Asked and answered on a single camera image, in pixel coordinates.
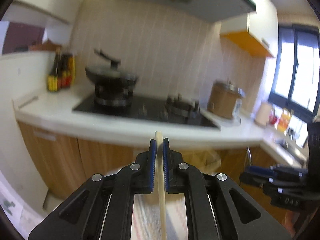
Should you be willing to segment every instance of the pot lid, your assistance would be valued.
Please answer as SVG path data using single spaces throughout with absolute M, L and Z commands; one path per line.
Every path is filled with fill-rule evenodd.
M 245 97 L 244 91 L 241 88 L 234 86 L 231 82 L 226 83 L 223 81 L 217 81 L 214 83 L 214 86 L 218 86 L 226 91 L 230 91 L 231 93 L 239 94 L 242 97 Z
M 115 79 L 123 78 L 126 80 L 132 80 L 132 81 L 135 81 L 138 79 L 138 76 L 133 73 L 124 72 L 117 69 L 111 69 L 105 65 L 87 66 L 86 70 L 90 71 L 95 75 L 103 76 L 106 78 L 115 78 Z

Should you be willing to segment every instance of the sink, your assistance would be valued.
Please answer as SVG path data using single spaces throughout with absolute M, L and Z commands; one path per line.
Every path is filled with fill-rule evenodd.
M 275 143 L 288 152 L 303 167 L 307 163 L 307 157 L 296 147 L 291 145 L 286 139 L 275 140 Z

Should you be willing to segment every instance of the wok handle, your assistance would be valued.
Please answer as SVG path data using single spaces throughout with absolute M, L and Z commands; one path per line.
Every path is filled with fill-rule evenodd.
M 121 64 L 121 60 L 117 60 L 117 59 L 111 58 L 110 56 L 105 54 L 102 50 L 98 51 L 97 49 L 94 49 L 94 53 L 97 54 L 100 57 L 103 57 L 106 60 L 110 60 L 111 68 L 113 68 L 113 69 L 117 69 L 118 65 Z

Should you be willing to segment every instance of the black glass cooktop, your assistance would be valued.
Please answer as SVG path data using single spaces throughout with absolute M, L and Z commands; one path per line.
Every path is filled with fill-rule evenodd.
M 194 118 L 188 118 L 173 113 L 168 113 L 164 108 L 165 103 L 166 100 L 134 95 L 132 98 L 131 106 L 113 108 L 98 105 L 94 102 L 94 94 L 92 94 L 84 101 L 82 101 L 78 106 L 76 106 L 73 110 L 86 113 L 113 115 L 156 122 L 219 128 L 217 125 L 212 123 L 209 119 L 205 118 L 200 113 L 196 114 Z

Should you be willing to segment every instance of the soy sauce bottle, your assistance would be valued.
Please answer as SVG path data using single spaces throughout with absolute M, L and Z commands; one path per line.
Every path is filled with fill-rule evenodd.
M 48 75 L 48 90 L 57 92 L 61 89 L 60 48 L 56 49 L 56 57 L 50 74 Z

